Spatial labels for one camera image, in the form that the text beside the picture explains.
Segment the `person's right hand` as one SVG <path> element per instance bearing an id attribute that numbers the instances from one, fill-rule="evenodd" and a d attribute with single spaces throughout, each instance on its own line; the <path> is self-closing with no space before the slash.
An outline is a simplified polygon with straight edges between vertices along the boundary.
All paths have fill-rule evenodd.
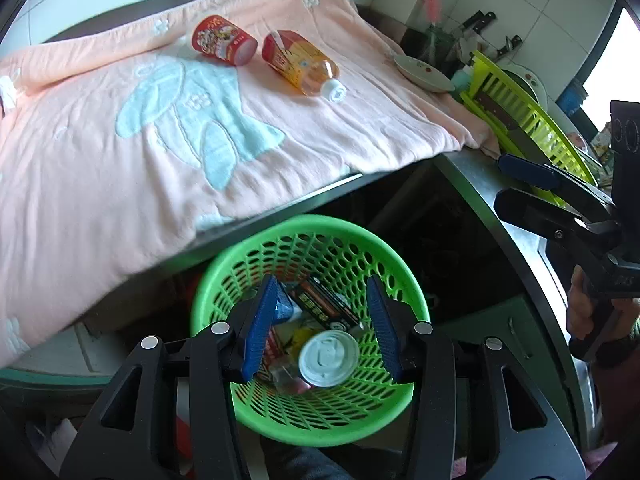
<path id="1" fill-rule="evenodd" d="M 593 330 L 592 314 L 594 304 L 584 291 L 585 273 L 575 266 L 567 301 L 567 330 L 577 339 L 585 339 Z M 639 318 L 639 299 L 614 299 L 612 305 L 620 314 L 617 324 L 608 332 L 606 340 L 617 340 L 631 334 Z"/>

